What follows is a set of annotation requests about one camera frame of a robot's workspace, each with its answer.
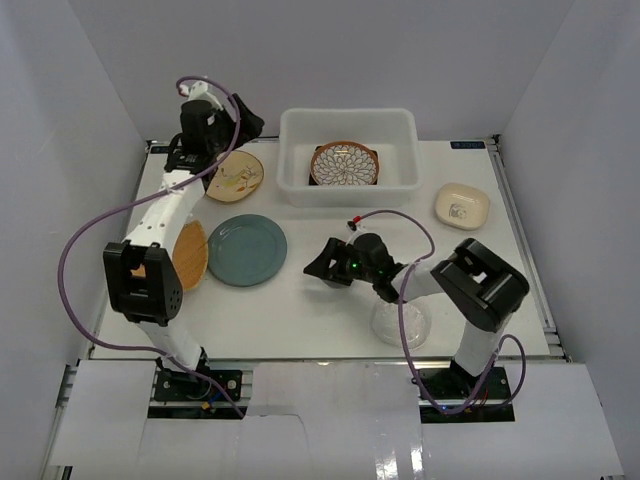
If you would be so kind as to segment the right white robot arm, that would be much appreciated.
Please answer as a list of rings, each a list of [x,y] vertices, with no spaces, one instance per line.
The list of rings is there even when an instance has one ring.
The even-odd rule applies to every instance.
[[[389,304],[445,294],[466,320],[450,362],[452,388],[466,399],[486,389],[484,369],[493,362],[506,324],[530,291],[523,274],[474,238],[463,240],[449,257],[415,269],[395,261],[375,233],[351,242],[330,238],[303,273],[329,285],[369,283]]]

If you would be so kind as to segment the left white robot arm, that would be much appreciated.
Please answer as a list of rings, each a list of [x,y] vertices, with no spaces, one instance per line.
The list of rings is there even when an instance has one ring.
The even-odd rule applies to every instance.
[[[169,144],[158,198],[124,240],[108,243],[103,252],[112,309],[145,332],[165,367],[180,370],[177,387],[191,399],[209,392],[212,377],[198,366],[203,348],[177,318],[183,286],[172,254],[217,162],[259,137],[264,127],[238,94],[228,99],[234,115],[205,96],[182,104],[181,130]]]

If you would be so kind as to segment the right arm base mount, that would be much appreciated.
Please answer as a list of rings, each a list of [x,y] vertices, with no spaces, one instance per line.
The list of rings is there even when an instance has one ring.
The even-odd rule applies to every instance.
[[[448,368],[425,368],[418,370],[421,381],[437,403],[451,409],[464,403],[472,391],[471,387],[455,377]],[[473,402],[458,415],[443,415],[420,395],[419,410],[421,423],[427,424],[470,424],[470,423],[511,423],[516,420],[512,405],[497,406],[511,395],[511,388],[503,367],[493,367],[488,378],[475,396]]]

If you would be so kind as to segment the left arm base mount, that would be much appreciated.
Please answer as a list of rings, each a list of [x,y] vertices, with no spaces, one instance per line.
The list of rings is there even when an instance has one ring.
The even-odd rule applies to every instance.
[[[251,394],[249,376],[240,369],[200,366],[202,374],[220,386],[185,372],[167,368],[156,371],[148,408],[150,419],[240,420],[240,416],[222,394],[224,391],[245,413]]]

